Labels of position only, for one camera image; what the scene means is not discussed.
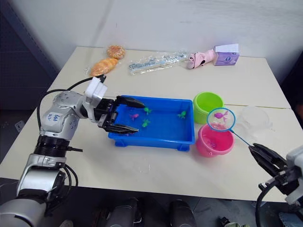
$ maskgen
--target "pink toy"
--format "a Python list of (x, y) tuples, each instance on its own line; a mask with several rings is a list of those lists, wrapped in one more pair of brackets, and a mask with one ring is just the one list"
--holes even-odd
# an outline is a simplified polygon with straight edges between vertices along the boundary
[(189, 55), (187, 67), (189, 69), (197, 68), (201, 65), (212, 61), (216, 57), (214, 50), (206, 51), (205, 53), (197, 52)]
[(232, 150), (233, 145), (234, 138), (230, 131), (215, 131), (206, 124), (198, 132), (196, 146), (204, 157), (225, 155)]
[(220, 118), (223, 118), (223, 120), (224, 120), (224, 122), (226, 121), (226, 115), (228, 114), (228, 110), (224, 113), (224, 114), (222, 114), (222, 113), (215, 113), (214, 114), (214, 116), (216, 117), (216, 118), (218, 118), (218, 119), (220, 119)]
[(139, 117), (139, 114), (129, 115), (131, 119), (134, 121), (137, 117)]

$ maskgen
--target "white wall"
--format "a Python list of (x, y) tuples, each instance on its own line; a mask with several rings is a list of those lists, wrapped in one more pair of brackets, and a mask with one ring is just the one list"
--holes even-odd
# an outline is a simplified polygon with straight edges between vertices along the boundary
[(282, 81), (303, 50), (302, 0), (12, 0), (62, 68), (75, 46), (206, 51), (239, 43)]

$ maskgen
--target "blue tray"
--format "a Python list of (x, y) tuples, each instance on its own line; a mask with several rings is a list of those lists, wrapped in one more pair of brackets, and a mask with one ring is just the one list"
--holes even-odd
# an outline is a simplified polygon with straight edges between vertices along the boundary
[[(120, 105), (115, 124), (124, 124), (139, 129), (134, 134), (109, 133), (108, 137), (114, 139), (117, 147), (144, 146), (158, 148), (175, 148), (188, 151), (189, 146), (195, 142), (193, 103), (185, 99), (168, 99), (152, 97), (133, 97), (140, 100), (151, 109), (146, 114), (143, 109)], [(185, 119), (178, 117), (186, 111)], [(134, 121), (130, 115), (139, 114)], [(147, 127), (142, 127), (143, 120), (150, 121)]]

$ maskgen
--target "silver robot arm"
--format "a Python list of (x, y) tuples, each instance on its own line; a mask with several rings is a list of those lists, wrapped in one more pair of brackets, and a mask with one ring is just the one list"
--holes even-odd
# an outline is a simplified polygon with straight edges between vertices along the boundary
[[(107, 87), (100, 79), (93, 78), (84, 95), (67, 90), (54, 98), (52, 107), (42, 117), (38, 142), (19, 180), (17, 198), (0, 207), (0, 227), (35, 227), (44, 215), (66, 199), (71, 188), (69, 170), (74, 173), (66, 164), (66, 151), (82, 151), (69, 146), (79, 119), (89, 118), (105, 131), (138, 131), (114, 124), (118, 115), (116, 108), (120, 104), (144, 108), (144, 104), (122, 96), (118, 96), (115, 101), (104, 99), (106, 90)], [(69, 178), (69, 189), (64, 192), (66, 175)]]

